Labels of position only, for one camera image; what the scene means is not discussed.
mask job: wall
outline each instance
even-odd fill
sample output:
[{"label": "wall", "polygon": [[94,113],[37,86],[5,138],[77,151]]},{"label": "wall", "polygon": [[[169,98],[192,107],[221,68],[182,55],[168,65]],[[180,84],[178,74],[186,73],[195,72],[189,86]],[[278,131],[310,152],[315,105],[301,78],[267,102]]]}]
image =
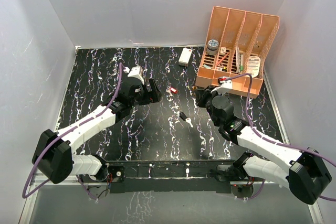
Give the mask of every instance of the wall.
[{"label": "wall", "polygon": [[[285,0],[281,25],[266,59],[275,98],[292,144],[316,148],[336,160],[336,0]],[[334,180],[334,167],[328,166]],[[323,195],[336,197],[333,181]],[[318,200],[326,223],[336,204]]]},{"label": "wall", "polygon": [[53,129],[75,49],[49,0],[0,0],[0,223],[18,223],[41,132]]},{"label": "wall", "polygon": [[50,0],[74,45],[204,44],[214,5],[276,14],[283,0]]}]

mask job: metal frame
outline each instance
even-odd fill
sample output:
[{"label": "metal frame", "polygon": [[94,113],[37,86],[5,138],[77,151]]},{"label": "metal frame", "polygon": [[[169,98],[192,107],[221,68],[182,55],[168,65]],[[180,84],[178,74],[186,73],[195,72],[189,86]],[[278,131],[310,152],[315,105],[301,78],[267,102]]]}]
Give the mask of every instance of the metal frame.
[{"label": "metal frame", "polygon": [[[77,54],[77,50],[79,48],[84,49],[84,48],[81,48],[80,46],[76,46],[76,54]],[[274,93],[273,93],[273,90],[271,88],[271,85],[270,85],[270,82],[269,82],[269,79],[268,79],[267,71],[265,69],[264,69],[264,82],[265,82],[266,89],[267,89],[268,94],[269,94],[269,98],[270,98],[270,101],[271,101],[271,105],[272,105],[274,114],[276,116],[277,123],[279,125],[281,137],[282,137],[282,139],[285,143],[289,143],[288,135],[287,135],[287,132],[285,130],[285,126],[284,126],[284,123],[282,121],[282,118],[280,116],[280,112],[278,110],[278,106],[277,106],[277,103],[276,103],[276,100],[275,100],[275,97],[274,97]],[[62,104],[63,104],[64,98],[65,98],[65,95],[66,95],[66,90],[64,92]],[[58,119],[59,119],[59,115],[61,113],[61,109],[62,109],[62,106],[60,107],[60,110],[59,110],[59,113],[58,113],[58,117],[57,117]],[[32,182],[31,182],[31,185],[29,187],[29,191],[36,188],[37,185],[39,185],[41,182],[45,181],[46,179],[47,179],[47,177],[45,175],[41,174],[40,172],[37,172],[36,175],[34,176]],[[245,181],[230,182],[231,185],[234,185],[234,184],[239,185],[239,184],[245,184],[245,183],[246,183]],[[90,182],[89,184],[90,184],[90,186],[105,186],[106,185],[106,183],[92,183],[92,182]],[[46,183],[46,185],[54,185],[54,184],[52,182],[48,182],[48,183]],[[75,176],[69,176],[66,180],[64,180],[62,183],[60,183],[58,185],[59,186],[61,186],[61,185],[80,186],[77,183],[77,179],[76,179]],[[38,192],[32,194],[29,198],[26,199],[19,224],[29,224],[31,216],[33,214],[37,194],[38,194]],[[309,211],[310,211],[313,223],[314,224],[324,224],[324,221],[323,221],[318,203],[316,202],[314,205],[309,205],[308,207],[309,207]]]}]

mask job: red object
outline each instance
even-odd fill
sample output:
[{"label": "red object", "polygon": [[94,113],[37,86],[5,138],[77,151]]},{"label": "red object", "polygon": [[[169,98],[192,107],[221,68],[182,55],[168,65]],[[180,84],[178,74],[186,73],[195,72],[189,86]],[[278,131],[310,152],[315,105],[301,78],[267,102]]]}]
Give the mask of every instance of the red object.
[{"label": "red object", "polygon": [[176,89],[176,88],[173,88],[173,87],[170,87],[170,91],[173,92],[174,94],[177,93],[177,89]]}]

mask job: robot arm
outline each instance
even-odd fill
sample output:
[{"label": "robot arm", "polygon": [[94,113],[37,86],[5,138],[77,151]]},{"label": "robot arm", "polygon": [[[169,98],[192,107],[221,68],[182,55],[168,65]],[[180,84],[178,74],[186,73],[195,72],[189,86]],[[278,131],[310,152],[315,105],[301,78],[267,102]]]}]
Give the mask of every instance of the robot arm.
[{"label": "robot arm", "polygon": [[279,146],[277,140],[273,144],[261,139],[248,122],[234,116],[234,107],[222,95],[232,88],[232,82],[219,78],[218,83],[219,87],[195,90],[197,106],[207,109],[214,125],[219,127],[219,133],[227,141],[268,159],[244,153],[224,172],[224,176],[230,180],[242,180],[247,176],[263,178],[288,188],[306,204],[313,204],[332,179],[323,160],[306,152]]},{"label": "robot arm", "polygon": [[62,182],[69,175],[92,175],[103,179],[104,160],[99,156],[76,155],[76,150],[100,131],[113,126],[129,115],[134,106],[161,100],[162,95],[154,80],[148,80],[151,88],[149,91],[142,73],[143,69],[140,66],[132,68],[110,106],[109,103],[113,95],[108,97],[93,112],[74,124],[58,130],[58,132],[44,131],[37,144],[33,164],[46,146],[57,137],[62,136],[43,156],[37,166],[38,169],[54,184]]}]

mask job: gray floor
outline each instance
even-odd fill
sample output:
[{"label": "gray floor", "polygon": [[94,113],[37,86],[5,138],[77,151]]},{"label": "gray floor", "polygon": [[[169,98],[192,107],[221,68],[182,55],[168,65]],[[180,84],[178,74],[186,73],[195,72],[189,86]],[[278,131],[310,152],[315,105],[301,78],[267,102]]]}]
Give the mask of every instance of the gray floor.
[{"label": "gray floor", "polygon": [[78,185],[47,185],[38,192],[30,223],[313,222],[306,204],[287,189],[266,184],[257,198],[247,202],[213,192],[136,192],[109,194],[98,203]]}]

